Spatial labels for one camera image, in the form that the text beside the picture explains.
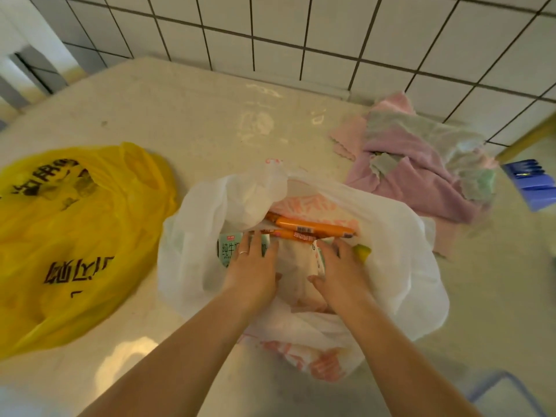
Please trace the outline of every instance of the person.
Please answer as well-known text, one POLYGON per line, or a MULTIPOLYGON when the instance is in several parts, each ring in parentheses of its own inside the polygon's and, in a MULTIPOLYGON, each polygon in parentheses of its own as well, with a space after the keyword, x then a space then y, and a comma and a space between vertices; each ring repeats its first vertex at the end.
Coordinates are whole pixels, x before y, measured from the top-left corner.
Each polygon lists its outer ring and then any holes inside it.
MULTIPOLYGON (((318 243, 326 263, 325 278, 312 275, 309 281, 355 337, 390 413, 394 417, 480 416, 381 311, 351 247, 336 239, 336 254, 330 245, 318 243)), ((274 242, 263 257, 260 232, 251 242, 245 234, 221 292, 80 416, 197 415, 238 338, 276 295, 277 253, 274 242)))

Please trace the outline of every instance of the yellow plastic bag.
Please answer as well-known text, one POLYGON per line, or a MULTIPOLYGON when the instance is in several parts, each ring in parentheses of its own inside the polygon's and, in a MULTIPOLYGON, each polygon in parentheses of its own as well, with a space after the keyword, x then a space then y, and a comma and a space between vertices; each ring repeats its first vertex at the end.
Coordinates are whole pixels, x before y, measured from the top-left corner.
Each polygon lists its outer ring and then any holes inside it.
POLYGON ((45 152, 0 173, 0 359, 93 328, 156 262, 167 163, 132 143, 45 152))

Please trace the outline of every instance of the pink cloth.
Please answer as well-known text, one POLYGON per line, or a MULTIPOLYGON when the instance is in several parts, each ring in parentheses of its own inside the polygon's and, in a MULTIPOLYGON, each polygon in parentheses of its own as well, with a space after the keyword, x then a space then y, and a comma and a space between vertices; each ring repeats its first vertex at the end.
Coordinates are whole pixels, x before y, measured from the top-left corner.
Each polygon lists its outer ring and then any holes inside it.
MULTIPOLYGON (((409 98, 403 92, 385 98, 373 105, 371 110, 416 114, 409 98)), ((459 194, 455 178, 444 168, 433 149, 425 143, 429 149, 418 152, 422 140, 403 129, 396 129, 395 132, 399 133, 400 140, 403 141, 396 142, 396 147, 392 147, 389 140, 381 137, 369 141, 370 145, 368 145, 365 138, 366 125, 365 117, 356 116, 330 133, 330 137, 337 142, 334 151, 355 161, 345 183, 356 189, 405 202, 417 214, 434 219, 436 235, 433 250, 449 257, 458 232, 458 224, 455 221, 471 222, 480 208, 459 194), (383 182, 380 182, 369 168, 373 151, 400 154, 408 158, 400 161, 383 182)))

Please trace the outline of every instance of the hand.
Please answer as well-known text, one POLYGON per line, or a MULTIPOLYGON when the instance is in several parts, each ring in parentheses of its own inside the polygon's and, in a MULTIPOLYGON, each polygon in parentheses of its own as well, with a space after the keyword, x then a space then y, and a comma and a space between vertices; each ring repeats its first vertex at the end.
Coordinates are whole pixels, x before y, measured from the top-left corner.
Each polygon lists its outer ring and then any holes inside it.
POLYGON ((324 256, 325 277, 310 275, 307 277, 309 282, 340 316, 361 302, 374 304, 369 277, 351 246, 339 238, 334 239, 332 244, 337 247, 340 257, 331 245, 317 241, 324 256))
POLYGON ((260 231, 253 234, 251 245, 249 233, 244 233, 233 254, 222 293, 233 295, 250 317, 267 307, 276 295, 279 279, 276 274, 277 254, 278 242, 274 241, 262 257, 260 231))

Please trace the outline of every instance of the white chair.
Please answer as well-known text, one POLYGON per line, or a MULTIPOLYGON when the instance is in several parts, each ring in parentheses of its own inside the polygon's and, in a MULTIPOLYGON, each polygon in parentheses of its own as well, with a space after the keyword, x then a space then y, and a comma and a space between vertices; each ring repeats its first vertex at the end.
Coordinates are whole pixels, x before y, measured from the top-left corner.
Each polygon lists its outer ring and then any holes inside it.
MULTIPOLYGON (((68 84, 87 77, 29 0, 0 0, 0 76, 30 104, 35 104, 46 94, 9 57, 29 45, 42 53, 68 84)), ((10 123, 19 114, 0 97, 1 121, 10 123)))

